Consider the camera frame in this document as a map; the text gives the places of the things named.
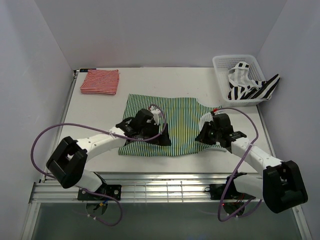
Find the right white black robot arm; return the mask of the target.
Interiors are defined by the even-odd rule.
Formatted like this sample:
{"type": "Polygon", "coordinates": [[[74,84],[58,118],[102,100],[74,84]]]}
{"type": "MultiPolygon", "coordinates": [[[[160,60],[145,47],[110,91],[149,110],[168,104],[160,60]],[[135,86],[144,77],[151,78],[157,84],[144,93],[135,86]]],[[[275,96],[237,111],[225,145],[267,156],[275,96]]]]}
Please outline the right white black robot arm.
{"type": "Polygon", "coordinates": [[[254,197],[265,202],[273,213],[304,204],[308,194],[299,166],[292,160],[280,160],[255,146],[241,131],[234,131],[226,113],[205,114],[199,123],[200,133],[195,141],[207,145],[219,144],[231,154],[244,158],[259,177],[236,171],[226,183],[212,189],[213,197],[237,199],[254,197]]]}

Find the red white striped tank top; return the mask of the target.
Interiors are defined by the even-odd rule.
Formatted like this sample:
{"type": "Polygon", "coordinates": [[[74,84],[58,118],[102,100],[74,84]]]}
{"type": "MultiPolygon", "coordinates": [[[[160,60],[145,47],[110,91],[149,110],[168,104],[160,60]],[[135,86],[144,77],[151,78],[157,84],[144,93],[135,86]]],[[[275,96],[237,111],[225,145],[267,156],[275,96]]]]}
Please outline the red white striped tank top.
{"type": "Polygon", "coordinates": [[[80,86],[82,94],[116,95],[120,82],[120,72],[115,70],[89,69],[80,86]]]}

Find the green white striped tank top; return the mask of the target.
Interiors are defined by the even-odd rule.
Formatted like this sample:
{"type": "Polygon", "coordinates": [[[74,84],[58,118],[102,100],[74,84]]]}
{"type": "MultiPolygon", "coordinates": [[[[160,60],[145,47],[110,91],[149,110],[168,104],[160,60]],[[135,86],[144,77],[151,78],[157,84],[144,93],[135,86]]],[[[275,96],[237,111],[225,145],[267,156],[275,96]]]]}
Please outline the green white striped tank top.
{"type": "Polygon", "coordinates": [[[201,117],[214,107],[202,105],[195,97],[158,97],[139,94],[128,96],[123,117],[133,117],[140,109],[151,104],[159,106],[166,117],[171,146],[159,146],[135,141],[118,149],[120,156],[133,157],[179,157],[203,151],[224,151],[219,145],[208,145],[195,141],[201,131],[201,117]]]}

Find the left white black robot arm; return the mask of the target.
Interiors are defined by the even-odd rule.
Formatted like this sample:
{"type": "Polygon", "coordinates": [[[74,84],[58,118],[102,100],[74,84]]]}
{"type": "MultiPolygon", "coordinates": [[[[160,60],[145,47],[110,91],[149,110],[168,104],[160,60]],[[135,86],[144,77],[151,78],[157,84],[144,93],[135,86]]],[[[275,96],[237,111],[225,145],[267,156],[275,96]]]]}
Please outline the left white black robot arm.
{"type": "Polygon", "coordinates": [[[95,200],[100,200],[106,195],[107,184],[99,174],[85,169],[87,162],[107,151],[135,142],[162,147],[172,144],[167,118],[156,105],[141,109],[135,116],[96,135],[81,139],[64,137],[46,167],[64,189],[78,187],[88,190],[95,200]]]}

